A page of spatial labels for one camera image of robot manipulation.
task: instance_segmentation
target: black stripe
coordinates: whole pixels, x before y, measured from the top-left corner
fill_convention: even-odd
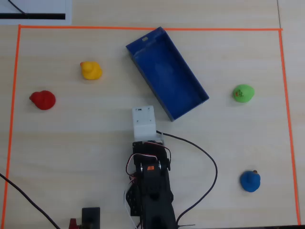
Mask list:
[[[49,19],[65,20],[65,13],[0,13],[0,19]]]

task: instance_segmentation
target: yellow rubber duck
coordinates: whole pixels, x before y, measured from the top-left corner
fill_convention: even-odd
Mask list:
[[[81,73],[86,80],[97,80],[102,75],[102,69],[97,62],[81,62]]]

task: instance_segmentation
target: rubber duck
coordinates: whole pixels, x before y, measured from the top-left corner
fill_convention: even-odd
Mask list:
[[[49,110],[56,103],[55,95],[49,91],[34,92],[30,100],[41,110]]]
[[[254,96],[254,88],[247,84],[238,85],[233,90],[234,99],[240,103],[249,102],[253,96]]]
[[[102,69],[97,62],[81,62],[81,73],[86,80],[97,80],[102,75]]]
[[[261,185],[261,176],[254,171],[245,171],[240,176],[240,183],[247,192],[255,192]]]

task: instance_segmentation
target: red object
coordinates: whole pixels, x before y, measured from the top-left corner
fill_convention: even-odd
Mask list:
[[[76,224],[76,219],[70,219],[69,229],[79,229],[80,227]]]
[[[55,96],[49,91],[34,92],[30,100],[41,110],[51,109],[56,102]]]

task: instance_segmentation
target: light wood surface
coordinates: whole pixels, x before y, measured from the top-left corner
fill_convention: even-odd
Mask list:
[[[305,223],[305,2],[301,0],[279,1],[281,25],[283,31],[283,44],[285,52],[285,65],[287,85],[292,119],[292,131],[295,146],[295,162],[298,181],[299,204],[302,224]]]
[[[276,0],[73,0],[73,25],[279,27]]]
[[[0,26],[0,172],[5,174],[10,129],[10,104],[16,52],[16,27]],[[0,181],[0,208],[2,213],[4,182]]]
[[[276,1],[132,0],[73,1],[73,25],[166,27],[278,27]],[[0,169],[6,169],[11,82],[17,27],[0,45],[7,77],[3,104]],[[296,224],[289,135],[277,32],[170,32],[169,35],[206,89],[210,100],[171,123],[127,54],[125,45],[144,31],[22,30],[10,177],[61,228],[82,207],[101,207],[101,228],[132,228],[122,204],[124,173],[133,141],[131,108],[154,105],[157,128],[198,143],[216,160],[214,190],[182,224],[195,228]],[[97,82],[84,81],[79,62],[98,60]],[[249,104],[230,97],[249,83]],[[58,100],[41,112],[28,99],[48,89]],[[173,152],[171,186],[176,215],[211,185],[212,162],[192,146],[166,139]],[[262,186],[241,190],[238,177],[257,169]],[[9,187],[5,228],[52,228]]]

